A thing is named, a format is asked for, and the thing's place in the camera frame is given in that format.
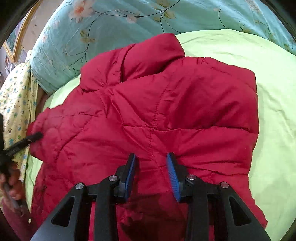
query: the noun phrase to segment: human hand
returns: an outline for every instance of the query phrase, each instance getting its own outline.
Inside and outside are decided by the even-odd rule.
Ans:
[[[3,201],[6,204],[6,206],[15,212],[14,205],[12,201],[9,198],[9,195],[14,200],[20,200],[25,198],[25,188],[22,184],[22,182],[19,180],[20,177],[20,170],[17,168],[17,164],[13,163],[13,165],[10,167],[11,176],[8,180],[8,184],[12,187],[11,190],[7,193],[4,184],[6,183],[6,177],[4,174],[0,174],[0,190],[3,193]]]

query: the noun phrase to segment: light green bedsheet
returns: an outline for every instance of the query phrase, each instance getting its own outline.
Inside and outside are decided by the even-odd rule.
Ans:
[[[250,189],[263,210],[272,241],[279,241],[296,218],[296,56],[261,37],[233,30],[177,35],[186,56],[212,57],[256,74],[260,132],[249,173]],[[61,104],[79,78],[59,89],[46,106]],[[26,192],[31,205],[40,161],[30,157]]]

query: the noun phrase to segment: bed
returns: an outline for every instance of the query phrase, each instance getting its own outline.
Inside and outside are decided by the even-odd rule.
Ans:
[[[296,42],[276,14],[260,0],[85,0],[77,13],[81,3],[64,1],[32,50],[32,76],[51,95],[44,108],[63,103],[79,84],[81,66],[98,53],[164,32],[177,35],[187,56],[252,70],[260,133],[250,189],[268,220],[267,233],[272,241],[281,240],[296,217]],[[30,155],[22,160],[30,207],[42,161]]]

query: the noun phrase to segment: metal screw head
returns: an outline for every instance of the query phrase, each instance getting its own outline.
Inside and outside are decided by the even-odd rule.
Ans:
[[[116,180],[117,180],[117,176],[115,176],[115,175],[112,175],[109,177],[109,181],[111,181],[111,182],[115,182]]]
[[[221,183],[220,183],[220,186],[221,186],[222,188],[228,188],[228,187],[229,187],[229,184],[228,184],[227,182],[221,182]]]
[[[193,175],[193,174],[188,174],[188,175],[187,175],[187,179],[190,180],[190,181],[193,181],[193,180],[196,179],[196,176]]]
[[[76,187],[76,189],[80,190],[84,187],[84,185],[83,185],[83,183],[77,183],[75,187]]]

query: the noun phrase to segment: finger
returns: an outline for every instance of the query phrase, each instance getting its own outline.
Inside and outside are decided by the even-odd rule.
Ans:
[[[0,190],[2,193],[5,193],[3,184],[6,183],[6,177],[4,174],[0,174]]]
[[[4,197],[4,201],[6,201],[6,200],[9,199],[9,197],[8,197],[8,195],[6,193],[5,188],[4,188],[4,183],[6,183],[6,177],[5,177],[4,174],[0,174],[0,190],[1,190],[2,195]]]
[[[11,176],[8,180],[8,184],[11,186],[14,186],[20,177],[20,170],[17,168],[16,169],[11,168],[9,171],[10,171]]]
[[[3,186],[3,184],[6,182],[6,177],[4,174],[0,174],[0,186]]]
[[[20,180],[18,180],[18,182],[9,191],[9,195],[15,200],[20,200],[25,198],[25,189]]]

